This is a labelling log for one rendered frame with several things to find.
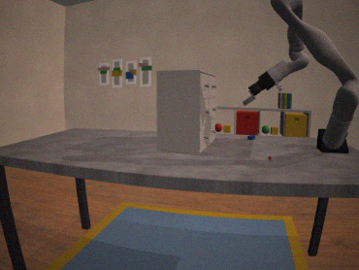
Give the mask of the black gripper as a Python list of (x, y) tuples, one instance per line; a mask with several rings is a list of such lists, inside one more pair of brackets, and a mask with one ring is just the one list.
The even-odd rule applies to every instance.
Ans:
[(279, 82), (283, 79), (283, 75), (276, 66), (266, 71), (264, 74), (258, 77), (258, 79), (259, 80), (255, 84), (249, 87), (251, 96), (242, 102), (244, 106), (253, 101), (255, 99), (254, 95), (257, 95), (265, 88), (269, 90), (275, 85), (279, 91), (282, 90), (282, 86), (279, 84)]

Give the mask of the beige chest of drawers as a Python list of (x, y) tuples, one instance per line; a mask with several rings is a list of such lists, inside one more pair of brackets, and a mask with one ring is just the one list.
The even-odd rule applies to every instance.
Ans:
[(156, 71), (157, 150), (200, 151), (202, 70)]

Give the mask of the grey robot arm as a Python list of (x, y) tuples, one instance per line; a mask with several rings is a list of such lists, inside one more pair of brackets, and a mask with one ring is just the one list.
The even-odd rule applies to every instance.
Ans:
[(302, 51), (306, 46), (315, 60), (334, 72), (342, 83), (322, 138), (327, 148), (337, 149), (343, 145), (359, 104), (359, 78), (326, 33), (303, 22), (303, 0), (271, 0), (271, 5), (290, 26), (287, 30), (287, 39), (289, 57), (293, 62), (282, 60), (276, 65), (283, 77), (309, 65), (310, 58)]

